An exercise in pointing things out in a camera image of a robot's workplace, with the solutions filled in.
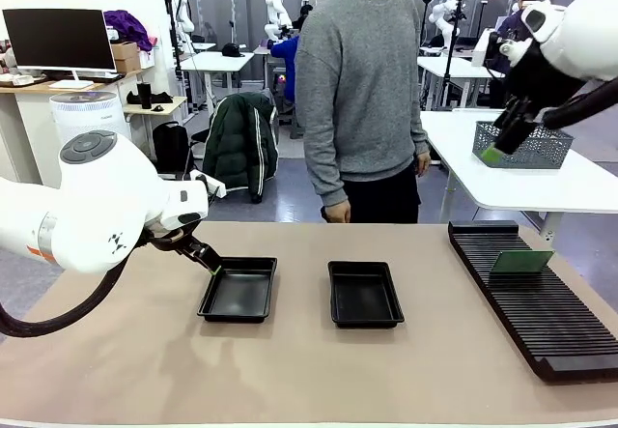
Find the wooden shelf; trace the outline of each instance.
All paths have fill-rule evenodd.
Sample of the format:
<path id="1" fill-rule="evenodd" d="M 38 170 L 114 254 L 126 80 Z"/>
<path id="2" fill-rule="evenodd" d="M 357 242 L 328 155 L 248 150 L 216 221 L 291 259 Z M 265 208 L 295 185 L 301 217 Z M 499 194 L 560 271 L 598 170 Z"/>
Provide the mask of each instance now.
<path id="1" fill-rule="evenodd" d="M 147 71 L 150 68 L 140 69 L 138 71 L 131 71 L 126 73 L 125 76 L 117 82 L 124 80 L 126 78 L 132 78 L 135 75 L 139 75 L 142 72 Z M 25 94 L 44 94 L 44 95 L 53 95 L 53 94 L 61 94 L 61 93 L 76 93 L 76 92 L 92 92 L 96 90 L 100 90 L 101 88 L 106 87 L 107 85 L 112 85 L 116 82 L 112 83 L 94 83 L 93 85 L 82 88 L 80 90 L 73 90 L 70 88 L 49 88 L 50 85 L 56 83 L 56 80 L 49 80 L 47 82 L 39 83 L 37 85 L 29 85 L 27 87 L 15 88 L 15 87 L 0 87 L 0 94 L 3 93 L 25 93 Z"/>
<path id="2" fill-rule="evenodd" d="M 123 112 L 125 114 L 142 114 L 144 116 L 170 116 L 181 107 L 181 105 L 186 101 L 186 97 L 173 97 L 172 102 L 167 104 L 153 104 L 153 108 L 157 106 L 161 106 L 163 108 L 162 111 L 152 111 L 151 109 L 142 109 L 141 104 L 126 104 L 123 106 Z"/>

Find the white robotic arm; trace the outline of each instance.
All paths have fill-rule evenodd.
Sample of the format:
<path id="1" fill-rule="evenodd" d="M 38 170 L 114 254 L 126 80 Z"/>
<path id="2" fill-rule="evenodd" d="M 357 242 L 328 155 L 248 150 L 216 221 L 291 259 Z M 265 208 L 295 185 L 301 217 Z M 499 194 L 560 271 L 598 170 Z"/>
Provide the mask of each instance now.
<path id="1" fill-rule="evenodd" d="M 496 121 L 502 131 L 487 159 L 514 152 L 539 119 L 547 128 L 563 128 L 618 102 L 618 25 L 595 16 L 598 8 L 612 5 L 613 0 L 575 0 L 565 9 L 535 3 L 521 16 L 532 38 L 514 42 L 491 35 L 488 56 L 499 51 L 509 59 L 504 85 L 514 99 Z M 607 83 L 573 98 L 592 79 Z"/>
<path id="2" fill-rule="evenodd" d="M 195 24 L 191 20 L 189 13 L 189 0 L 171 0 L 172 17 L 176 25 L 176 33 L 180 39 L 184 53 L 193 53 L 191 34 L 195 30 Z"/>
<path id="3" fill-rule="evenodd" d="M 450 15 L 457 9 L 457 4 L 460 0 L 447 0 L 443 3 L 435 5 L 432 9 L 432 13 L 429 14 L 429 21 L 439 29 L 444 38 L 444 48 L 448 49 L 453 40 L 454 27 L 452 24 L 446 21 L 446 16 Z M 459 36 L 460 30 L 457 29 L 457 36 Z"/>
<path id="4" fill-rule="evenodd" d="M 264 27 L 264 30 L 270 40 L 278 42 L 282 28 L 292 29 L 292 20 L 282 0 L 266 0 L 266 3 L 269 24 Z"/>
<path id="5" fill-rule="evenodd" d="M 39 336 L 81 319 L 109 293 L 132 250 L 146 243 L 175 250 L 211 272 L 221 268 L 221 258 L 192 231 L 208 215 L 209 195 L 225 196 L 225 185 L 197 171 L 191 181 L 163 181 L 130 141 L 110 131 L 77 136 L 59 159 L 60 189 L 0 179 L 0 247 L 107 275 L 90 298 L 50 321 L 26 324 L 0 305 L 0 332 Z"/>

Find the green jacket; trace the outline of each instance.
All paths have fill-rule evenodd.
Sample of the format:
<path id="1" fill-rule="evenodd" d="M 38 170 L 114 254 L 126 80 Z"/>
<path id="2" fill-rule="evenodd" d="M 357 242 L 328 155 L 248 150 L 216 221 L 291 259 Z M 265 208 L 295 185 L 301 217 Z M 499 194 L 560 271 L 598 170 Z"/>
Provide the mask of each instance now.
<path id="1" fill-rule="evenodd" d="M 272 121 L 277 110 L 260 93 L 224 98 L 214 110 L 206 141 L 204 172 L 223 182 L 228 191 L 248 188 L 260 203 L 264 182 L 277 171 Z"/>

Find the plastic basket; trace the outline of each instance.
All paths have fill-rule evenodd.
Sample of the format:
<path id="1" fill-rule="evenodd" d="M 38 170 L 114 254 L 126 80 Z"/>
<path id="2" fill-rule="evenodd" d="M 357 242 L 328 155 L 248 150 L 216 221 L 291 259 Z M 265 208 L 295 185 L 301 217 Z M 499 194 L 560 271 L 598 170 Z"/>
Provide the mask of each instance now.
<path id="1" fill-rule="evenodd" d="M 499 133 L 500 129 L 494 127 L 492 122 L 477 122 L 472 153 L 481 158 Z M 564 131 L 538 126 L 512 155 L 504 155 L 498 162 L 485 164 L 502 169 L 559 169 L 573 140 Z"/>

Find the black bag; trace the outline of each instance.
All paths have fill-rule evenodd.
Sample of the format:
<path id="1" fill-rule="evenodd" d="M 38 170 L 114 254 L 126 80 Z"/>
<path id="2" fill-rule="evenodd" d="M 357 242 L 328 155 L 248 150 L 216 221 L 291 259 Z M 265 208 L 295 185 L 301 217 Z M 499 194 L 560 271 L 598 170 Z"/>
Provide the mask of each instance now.
<path id="1" fill-rule="evenodd" d="M 166 122 L 153 131 L 156 170 L 159 174 L 185 173 L 195 167 L 186 128 L 178 122 Z"/>

